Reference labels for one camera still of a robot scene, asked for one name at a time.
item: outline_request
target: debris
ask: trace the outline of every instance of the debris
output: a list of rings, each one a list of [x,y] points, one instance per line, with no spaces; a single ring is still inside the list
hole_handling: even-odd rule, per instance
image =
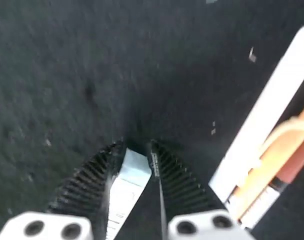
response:
[[[52,144],[51,144],[51,142],[50,142],[49,139],[45,139],[45,145],[47,145],[48,147],[52,146]]]
[[[215,3],[217,0],[205,0],[205,2],[207,3],[207,4],[213,4],[213,3]]]
[[[31,174],[27,175],[27,179],[32,183],[33,182],[33,177],[31,176]]]
[[[249,53],[249,55],[248,55],[248,59],[249,59],[251,62],[255,63],[255,62],[257,61],[257,56],[255,56],[255,55],[253,54],[253,49],[254,49],[254,47],[251,47],[250,53]]]

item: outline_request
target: dark gray carpet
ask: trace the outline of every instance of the dark gray carpet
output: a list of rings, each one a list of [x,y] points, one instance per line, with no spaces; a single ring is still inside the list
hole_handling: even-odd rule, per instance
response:
[[[304,0],[0,0],[0,229],[122,136],[182,143],[206,183],[302,25]],[[155,239],[140,206],[128,239]],[[304,170],[254,235],[304,239]]]

